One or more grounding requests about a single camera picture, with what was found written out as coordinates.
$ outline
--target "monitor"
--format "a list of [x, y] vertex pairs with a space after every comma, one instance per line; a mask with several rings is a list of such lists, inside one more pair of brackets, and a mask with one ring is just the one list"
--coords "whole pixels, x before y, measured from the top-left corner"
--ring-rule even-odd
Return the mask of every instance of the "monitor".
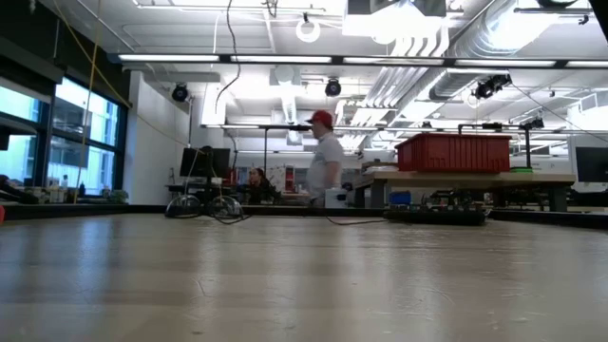
[[182, 177], [230, 177], [230, 148], [184, 148], [181, 156]]
[[579, 181], [608, 182], [608, 148], [577, 147]]

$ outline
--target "glass window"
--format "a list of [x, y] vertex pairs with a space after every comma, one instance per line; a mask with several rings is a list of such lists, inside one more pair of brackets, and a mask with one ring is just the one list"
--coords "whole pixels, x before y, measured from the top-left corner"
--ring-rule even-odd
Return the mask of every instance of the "glass window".
[[31, 179], [36, 155], [36, 137], [10, 136], [9, 150], [0, 151], [0, 175], [12, 180]]
[[37, 122], [42, 102], [28, 95], [0, 86], [0, 111]]
[[52, 137], [48, 159], [48, 181], [61, 183], [67, 176], [67, 186], [78, 187], [78, 166], [83, 159], [80, 180], [87, 195], [101, 195], [107, 187], [112, 189], [114, 176], [114, 152], [93, 146], [85, 146], [63, 138]]
[[66, 132], [87, 136], [96, 142], [116, 145], [118, 106], [91, 93], [88, 113], [88, 89], [64, 79], [55, 90], [53, 127]]

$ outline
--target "red storage bin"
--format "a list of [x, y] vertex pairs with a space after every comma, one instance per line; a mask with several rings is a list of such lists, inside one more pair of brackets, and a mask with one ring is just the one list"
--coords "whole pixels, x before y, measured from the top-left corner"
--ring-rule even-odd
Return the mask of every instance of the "red storage bin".
[[510, 170], [510, 139], [422, 133], [395, 147], [400, 171], [501, 173]]

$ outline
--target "red cap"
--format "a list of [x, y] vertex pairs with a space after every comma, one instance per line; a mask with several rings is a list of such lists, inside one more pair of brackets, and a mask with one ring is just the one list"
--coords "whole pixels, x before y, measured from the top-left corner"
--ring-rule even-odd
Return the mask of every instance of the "red cap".
[[314, 122], [320, 122], [320, 123], [324, 124], [326, 127], [332, 128], [333, 116], [332, 116], [332, 114], [330, 114], [329, 112], [327, 112], [325, 110], [317, 110], [317, 111], [315, 111], [315, 113], [313, 114], [311, 119], [307, 120], [306, 122], [309, 124], [312, 124]]

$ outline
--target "white shirt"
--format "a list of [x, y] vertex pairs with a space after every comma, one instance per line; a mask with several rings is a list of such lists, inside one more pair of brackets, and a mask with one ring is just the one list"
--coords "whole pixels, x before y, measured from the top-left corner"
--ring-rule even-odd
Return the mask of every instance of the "white shirt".
[[[325, 190], [333, 187], [340, 187], [340, 179], [342, 177], [342, 159], [344, 158], [344, 149], [332, 132], [327, 133], [319, 139], [319, 144], [314, 153], [313, 162], [306, 174], [306, 182], [308, 183], [308, 192], [311, 194], [311, 199], [317, 199], [325, 196]], [[340, 167], [338, 174], [332, 184], [327, 184], [327, 163], [337, 162]]]

